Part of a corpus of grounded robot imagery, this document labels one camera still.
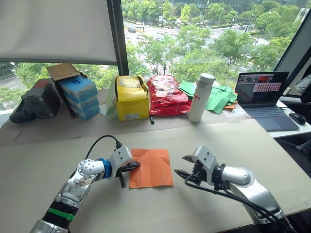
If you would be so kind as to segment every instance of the yellow box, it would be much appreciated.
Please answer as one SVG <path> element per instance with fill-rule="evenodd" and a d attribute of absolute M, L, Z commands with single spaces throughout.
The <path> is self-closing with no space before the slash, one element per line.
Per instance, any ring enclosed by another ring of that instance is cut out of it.
<path fill-rule="evenodd" d="M 119 120 L 134 120 L 149 116 L 149 97 L 145 82 L 139 75 L 116 76 L 116 108 Z"/>

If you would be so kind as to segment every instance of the white water bottle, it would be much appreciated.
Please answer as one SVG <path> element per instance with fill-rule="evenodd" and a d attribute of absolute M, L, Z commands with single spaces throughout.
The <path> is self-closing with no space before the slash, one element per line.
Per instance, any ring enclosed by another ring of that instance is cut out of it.
<path fill-rule="evenodd" d="M 200 122 L 203 112 L 206 108 L 207 100 L 212 91 L 214 80 L 215 78 L 211 74 L 203 73 L 200 75 L 194 96 L 192 98 L 192 103 L 188 115 L 189 121 L 193 123 Z"/>

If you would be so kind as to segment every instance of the computer mouse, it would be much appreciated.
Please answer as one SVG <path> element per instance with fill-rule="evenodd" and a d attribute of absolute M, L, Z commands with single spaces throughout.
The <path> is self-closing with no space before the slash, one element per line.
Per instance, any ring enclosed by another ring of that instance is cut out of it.
<path fill-rule="evenodd" d="M 288 116 L 293 119 L 299 125 L 304 125 L 306 123 L 306 119 L 303 115 L 298 113 L 289 113 Z"/>

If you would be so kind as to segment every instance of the silver robotic arm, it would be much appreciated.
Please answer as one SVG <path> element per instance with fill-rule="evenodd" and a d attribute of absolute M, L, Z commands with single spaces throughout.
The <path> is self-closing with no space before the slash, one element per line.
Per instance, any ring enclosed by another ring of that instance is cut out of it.
<path fill-rule="evenodd" d="M 186 185 L 242 202 L 262 232 L 295 232 L 273 195 L 249 170 L 219 165 L 216 157 L 205 146 L 198 147 L 192 156 L 183 158 L 195 163 L 192 174 L 175 170 L 185 179 Z M 214 190 L 201 187 L 201 181 L 214 186 Z"/>
<path fill-rule="evenodd" d="M 126 146 L 116 149 L 109 159 L 85 159 L 65 182 L 41 220 L 30 233 L 68 233 L 69 224 L 80 209 L 93 182 L 109 177 L 118 177 L 122 188 L 125 182 L 122 172 L 139 166 Z"/>

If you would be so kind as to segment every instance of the window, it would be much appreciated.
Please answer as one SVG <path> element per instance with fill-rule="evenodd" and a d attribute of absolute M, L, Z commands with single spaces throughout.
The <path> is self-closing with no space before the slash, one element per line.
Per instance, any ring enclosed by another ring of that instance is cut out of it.
<path fill-rule="evenodd" d="M 0 62 L 0 112 L 16 108 L 21 96 L 38 79 L 49 78 L 45 67 L 52 63 L 4 63 Z M 97 89 L 107 89 L 113 76 L 118 75 L 116 66 L 73 64 L 93 80 Z"/>
<path fill-rule="evenodd" d="M 274 69 L 311 7 L 310 0 L 121 2 L 131 74 L 194 82 L 206 72 L 232 88 L 240 72 Z"/>

